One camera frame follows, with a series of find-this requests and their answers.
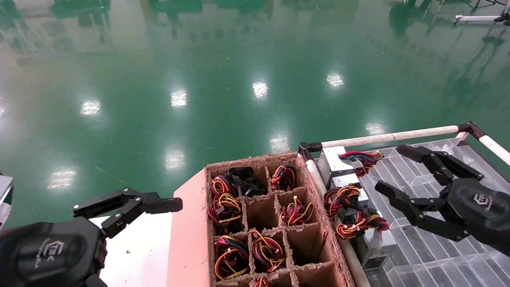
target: black connector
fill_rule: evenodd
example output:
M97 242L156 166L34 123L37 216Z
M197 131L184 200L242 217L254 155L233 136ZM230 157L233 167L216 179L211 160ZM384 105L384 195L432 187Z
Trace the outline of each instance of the black connector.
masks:
M305 141L299 144L299 148L297 152L303 156L305 161L313 160L312 153L322 151L322 143L321 142L313 142L307 143Z

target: wire harness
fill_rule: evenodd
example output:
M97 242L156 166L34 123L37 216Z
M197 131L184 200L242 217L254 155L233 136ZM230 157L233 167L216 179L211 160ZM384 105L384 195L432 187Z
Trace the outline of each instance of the wire harness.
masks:
M280 212L280 221L287 226L308 223L314 214L314 204L309 203L306 208L301 204L297 196L294 196L294 202L282 207Z
M241 195L252 197L267 194L267 189L255 177L252 168L231 168L226 172L225 177L229 182L241 188Z
M355 185L334 187L328 190L324 195L324 207L331 222L338 219L338 210L340 208L360 209L358 207L359 195L360 189Z
M339 224L337 226L336 230L340 239L343 240L352 239L360 234L363 234L365 230L369 228L374 228L379 231L385 231L390 229L390 226L386 222L386 219L382 218L379 214L377 213L370 214L364 211L358 210L357 216L355 218L355 223L353 223L352 225Z
M262 277L255 282L253 287L269 287L269 281L267 280L267 278Z
M267 272L273 272L278 269L285 261L285 255L278 242L269 237L264 237L257 230L252 230L257 239L253 243L253 256Z
M338 158L344 160L348 159L350 161L356 161L358 160L362 167L355 168L354 173L358 177L362 177L365 174L369 172L371 168L374 167L374 165L384 158L384 154L380 151L374 152L374 153L363 153L363 152L347 152L341 155L338 155Z
M291 164L279 165L271 177L271 189L291 191L296 186L296 169Z
M215 251L214 272L220 280L231 279L248 272L248 251L239 240L224 235L215 242Z
M230 193L214 196L213 206L207 214L222 234L235 233L242 230L241 202L236 200Z
M222 194L231 194L234 197L238 197L239 194L237 190L232 186L229 180L223 175L219 175L212 180L212 191L216 196L220 196Z

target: cardboard divider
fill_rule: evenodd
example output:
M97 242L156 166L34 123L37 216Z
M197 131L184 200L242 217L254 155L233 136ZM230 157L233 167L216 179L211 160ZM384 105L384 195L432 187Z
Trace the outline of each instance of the cardboard divider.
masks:
M253 277L251 275L241 275L229 280L218 281L216 283L217 287L250 287L250 282L253 281Z
M299 287L340 287L338 270L333 262L312 264L295 271Z
M296 168L298 186L290 192L271 191L270 176L280 164L292 164ZM246 241L250 271L249 274L217 281L212 269L210 287L253 287L261 276L268 278L271 287L354 287L343 254L335 240L335 232L331 229L329 219L322 208L323 199L313 184L305 162L297 157L296 153L264 155L208 165L206 167L208 207L212 204L211 178L225 174L229 168L244 166L252 167L255 176L263 185L267 185L269 191L267 195L262 196L238 197L242 205L243 231L230 236L240 239L243 243ZM294 196L297 196L305 207L313 203L314 213L309 223L286 226L280 223L279 214L282 206L294 202ZM208 226L211 241L218 239L219 236L211 236L214 228L210 220ZM256 238L250 233L250 230L254 229L263 236L274 239L282 247L286 259L279 269L267 273L267 268L256 262L253 255L253 242ZM211 250L214 250L212 242L209 247L210 252Z
M313 199L310 197L310 194L306 187L298 187L290 192L279 191L277 196L278 196L278 201L277 201L278 205L276 206L276 210L278 210L278 219L279 219L280 213L282 211L282 207L284 207L284 206L286 207L289 204L293 203L294 196L297 196L297 199L301 202L301 204L305 208L308 206L309 203L313 203ZM308 220L307 223L317 222L317 216L315 214L315 210L317 208L320 208L320 207L317 207L314 204L314 212L312 213L312 216L310 217L310 219ZM286 226L286 224L283 223L281 220L278 220L278 224L280 226Z
M258 231L278 226L278 215L274 209L275 194L257 196L246 200L246 219L248 230Z
M327 239L318 223L287 230L294 265L303 266L332 260L329 249L326 248Z
M284 271L282 271L282 269L289 267L291 265L290 262L287 260L288 259L288 253L287 253L288 248L286 248L286 247L288 245L286 245L284 242L284 240L285 240L284 232L285 232L284 230L264 230L264 232L261 232L262 236L269 237L269 238L273 239L274 241L278 242L278 244L282 248L282 250L280 250L280 252L285 252L284 256L286 257L286 260L280 265L279 269L273 271L274 273L284 272ZM253 234L253 233L251 234L251 239L252 239L253 243L257 240L257 238L258 237L256 237L255 234ZM260 262L258 262L255 257L253 258L253 263L255 265L255 273L267 273L267 269Z
M298 287L298 285L293 284L291 274L292 272L289 270L284 270L283 273L257 274L253 279L253 283L260 280L261 277L265 277L271 287Z

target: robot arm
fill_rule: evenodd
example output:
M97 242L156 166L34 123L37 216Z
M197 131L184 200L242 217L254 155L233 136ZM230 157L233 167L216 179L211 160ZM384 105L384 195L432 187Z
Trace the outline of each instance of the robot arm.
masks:
M388 197L391 206L421 229L453 241L473 235L510 256L510 195L483 186L480 172L447 153L407 145L400 145L397 151L424 163L445 188L438 198L410 198L380 181L375 189ZM438 211L444 221L424 214L427 211Z
M88 219L119 210L95 226ZM177 212L180 198L124 188L73 208L74 219L34 223L0 232L0 285L16 287L106 287L106 238L113 238L142 213Z

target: green epoxy floor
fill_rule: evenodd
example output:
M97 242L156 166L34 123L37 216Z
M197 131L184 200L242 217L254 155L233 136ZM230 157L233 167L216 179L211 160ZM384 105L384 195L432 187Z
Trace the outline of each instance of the green epoxy floor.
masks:
M15 2L0 9L11 227L124 186L170 196L208 163L301 141L475 121L510 147L510 32L454 28L465 4Z

